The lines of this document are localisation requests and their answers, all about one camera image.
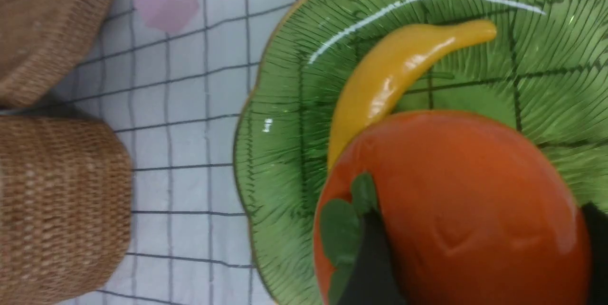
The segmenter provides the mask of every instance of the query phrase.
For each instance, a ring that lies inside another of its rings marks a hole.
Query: persimmon
[[[343,151],[315,216],[314,264],[328,303],[335,271],[319,213],[372,175],[395,277],[413,305],[584,305],[590,243],[568,186],[519,132],[471,113],[400,113]]]

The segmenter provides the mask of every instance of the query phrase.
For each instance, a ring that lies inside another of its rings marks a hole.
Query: brown basket
[[[0,117],[0,304],[96,290],[130,242],[131,163],[103,123]]]
[[[29,106],[85,58],[112,0],[0,0],[0,104]]]

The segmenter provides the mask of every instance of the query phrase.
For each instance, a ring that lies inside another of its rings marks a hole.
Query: yellow banana
[[[387,116],[430,67],[446,54],[496,37],[496,26],[474,20],[454,26],[412,24],[387,35],[356,67],[332,119],[328,168],[363,129]]]

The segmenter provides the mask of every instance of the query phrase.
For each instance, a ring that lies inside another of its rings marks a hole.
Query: black object
[[[589,305],[608,304],[608,216],[593,203],[580,208],[591,240]]]
[[[380,215],[363,215],[363,239],[337,305],[406,305],[393,276],[389,241]]]

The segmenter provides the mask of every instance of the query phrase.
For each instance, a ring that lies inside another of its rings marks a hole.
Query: pink patch
[[[197,0],[134,0],[146,26],[176,34],[199,10]]]

